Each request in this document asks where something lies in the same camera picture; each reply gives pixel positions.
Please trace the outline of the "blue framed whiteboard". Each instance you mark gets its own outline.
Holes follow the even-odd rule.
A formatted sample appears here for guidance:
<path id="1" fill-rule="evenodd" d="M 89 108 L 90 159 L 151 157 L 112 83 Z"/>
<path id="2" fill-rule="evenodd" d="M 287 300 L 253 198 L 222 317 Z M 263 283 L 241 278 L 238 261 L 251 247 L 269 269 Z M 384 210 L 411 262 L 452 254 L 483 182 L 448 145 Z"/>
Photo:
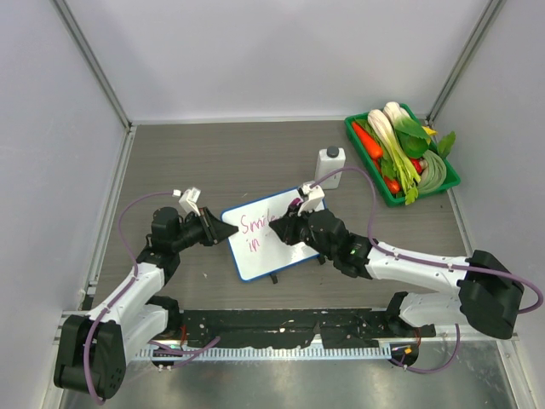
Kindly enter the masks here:
<path id="1" fill-rule="evenodd" d="M 238 228 L 228 244 L 242 281 L 250 282 L 318 256 L 303 243 L 286 245 L 269 227 L 298 197 L 293 187 L 222 212 L 221 220 Z"/>

